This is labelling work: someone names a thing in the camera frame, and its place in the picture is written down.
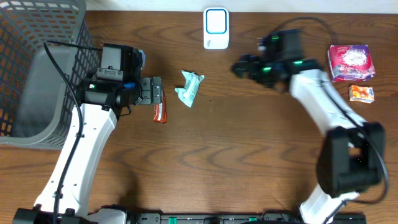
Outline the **mint green snack wrapper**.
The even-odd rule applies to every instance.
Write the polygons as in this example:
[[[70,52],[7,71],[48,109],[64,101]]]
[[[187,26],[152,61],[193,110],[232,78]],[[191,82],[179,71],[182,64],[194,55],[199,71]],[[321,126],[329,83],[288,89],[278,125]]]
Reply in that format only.
[[[197,95],[200,83],[205,79],[205,76],[185,70],[182,70],[182,75],[185,78],[185,85],[183,88],[175,88],[175,92],[177,93],[177,96],[181,102],[191,108]]]

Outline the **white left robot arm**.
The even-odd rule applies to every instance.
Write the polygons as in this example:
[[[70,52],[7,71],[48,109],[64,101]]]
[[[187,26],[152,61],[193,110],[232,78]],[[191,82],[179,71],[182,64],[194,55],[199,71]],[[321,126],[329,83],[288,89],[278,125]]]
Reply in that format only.
[[[104,44],[101,64],[72,86],[53,56],[49,59],[71,93],[74,107],[68,135],[49,182],[33,208],[18,208],[13,224],[134,223],[125,208],[106,205],[89,212],[91,186],[106,141],[123,108],[163,102],[160,77],[142,78],[143,50]]]

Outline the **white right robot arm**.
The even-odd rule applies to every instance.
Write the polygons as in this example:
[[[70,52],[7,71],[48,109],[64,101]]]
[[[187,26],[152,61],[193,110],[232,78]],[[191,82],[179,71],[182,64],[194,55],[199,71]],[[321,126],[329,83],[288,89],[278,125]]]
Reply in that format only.
[[[360,193],[380,182],[384,191],[372,203],[385,199],[389,175],[383,159],[384,128],[355,113],[315,59],[277,61],[246,54],[231,70],[267,88],[286,84],[324,137],[316,167],[318,184],[299,206],[304,223],[331,223],[348,202],[357,203]]]

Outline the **red snack bar wrapper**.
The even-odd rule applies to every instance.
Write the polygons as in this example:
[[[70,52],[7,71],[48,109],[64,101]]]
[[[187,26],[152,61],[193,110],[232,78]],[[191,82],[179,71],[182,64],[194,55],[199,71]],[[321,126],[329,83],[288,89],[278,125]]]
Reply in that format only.
[[[167,122],[167,107],[165,93],[162,90],[162,102],[154,105],[154,122],[165,124]]]

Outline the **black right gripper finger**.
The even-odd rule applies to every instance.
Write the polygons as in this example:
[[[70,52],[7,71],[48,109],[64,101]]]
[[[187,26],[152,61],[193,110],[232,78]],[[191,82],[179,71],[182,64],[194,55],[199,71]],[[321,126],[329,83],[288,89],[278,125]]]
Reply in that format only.
[[[252,77],[252,62],[238,60],[231,67],[231,71],[238,78],[251,78]]]
[[[258,55],[243,54],[239,58],[239,62],[258,62],[258,61],[259,61]]]

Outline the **orange juice carton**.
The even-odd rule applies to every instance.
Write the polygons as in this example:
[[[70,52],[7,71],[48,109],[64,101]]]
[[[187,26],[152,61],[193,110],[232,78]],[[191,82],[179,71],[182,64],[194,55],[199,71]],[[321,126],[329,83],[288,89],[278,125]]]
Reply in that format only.
[[[349,87],[349,100],[372,103],[374,101],[373,88],[371,86],[351,85]]]

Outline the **purple sanitary pad pack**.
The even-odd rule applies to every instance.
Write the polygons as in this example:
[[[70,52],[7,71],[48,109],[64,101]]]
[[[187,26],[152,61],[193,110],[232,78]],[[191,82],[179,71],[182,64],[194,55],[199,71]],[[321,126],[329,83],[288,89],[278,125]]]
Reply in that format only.
[[[363,82],[376,74],[368,45],[331,45],[327,58],[333,82]]]

